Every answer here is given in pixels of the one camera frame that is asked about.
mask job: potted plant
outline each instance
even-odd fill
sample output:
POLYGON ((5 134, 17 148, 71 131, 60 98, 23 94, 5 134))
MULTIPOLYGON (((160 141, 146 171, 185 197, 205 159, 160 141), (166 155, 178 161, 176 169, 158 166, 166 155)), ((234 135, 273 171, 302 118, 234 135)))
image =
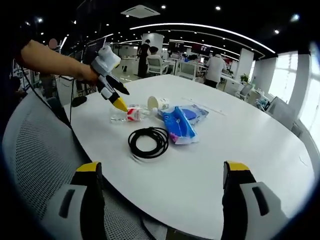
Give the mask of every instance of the potted plant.
POLYGON ((246 74, 243 74, 240 76, 241 82, 245 82, 246 84, 249 82, 249 76, 246 74))

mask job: paper cup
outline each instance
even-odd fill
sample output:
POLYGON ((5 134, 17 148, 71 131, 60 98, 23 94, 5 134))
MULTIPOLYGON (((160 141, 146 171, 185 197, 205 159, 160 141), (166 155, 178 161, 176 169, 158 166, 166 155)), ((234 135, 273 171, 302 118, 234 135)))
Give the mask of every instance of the paper cup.
POLYGON ((159 98, 155 96, 151 96, 148 99, 148 109, 152 110, 153 108, 157 108, 158 110, 168 109, 170 106, 169 99, 167 98, 159 98))

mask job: plastic water bottle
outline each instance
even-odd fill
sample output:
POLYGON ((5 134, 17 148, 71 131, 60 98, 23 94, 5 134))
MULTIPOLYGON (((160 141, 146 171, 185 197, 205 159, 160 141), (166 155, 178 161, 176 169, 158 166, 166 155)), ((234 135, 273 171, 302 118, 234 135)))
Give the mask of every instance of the plastic water bottle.
POLYGON ((153 117, 157 114, 157 109, 149 110, 147 107, 132 104, 128 106, 128 112, 121 111, 117 108, 111 108, 111 122, 124 123, 124 122, 140 122, 146 118, 153 117))

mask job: round white table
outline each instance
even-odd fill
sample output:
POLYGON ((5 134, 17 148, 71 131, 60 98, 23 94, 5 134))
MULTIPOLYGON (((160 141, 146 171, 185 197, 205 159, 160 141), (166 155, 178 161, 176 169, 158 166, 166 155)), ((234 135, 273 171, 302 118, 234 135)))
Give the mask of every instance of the round white table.
MULTIPOLYGON (((113 106, 99 93, 72 109, 71 125, 92 161, 102 163, 106 179, 138 208, 177 229, 207 239, 220 239, 224 217, 224 161, 247 165, 257 182, 264 182, 281 200, 288 218, 303 207, 314 183, 304 144, 279 122, 225 92, 173 75, 126 84, 129 104, 147 104, 149 96, 169 98, 175 105, 198 104, 209 111, 195 126, 200 142, 169 144, 150 163, 133 159, 128 136, 159 119, 111 123, 113 106)), ((70 105, 64 106, 69 117, 70 105)), ((144 149, 154 146, 141 139, 144 149)))

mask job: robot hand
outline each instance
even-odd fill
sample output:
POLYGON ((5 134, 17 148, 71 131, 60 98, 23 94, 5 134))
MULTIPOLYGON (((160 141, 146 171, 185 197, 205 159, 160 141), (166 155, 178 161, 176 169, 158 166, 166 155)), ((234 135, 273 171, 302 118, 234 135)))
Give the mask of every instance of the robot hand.
POLYGON ((129 92, 111 73, 112 69, 120 64, 120 61, 121 58, 115 55, 109 46, 105 46, 99 50, 98 56, 93 60, 91 66, 100 74, 96 87, 102 97, 109 100, 117 109, 127 112, 128 108, 125 102, 115 89, 126 95, 129 95, 129 92))

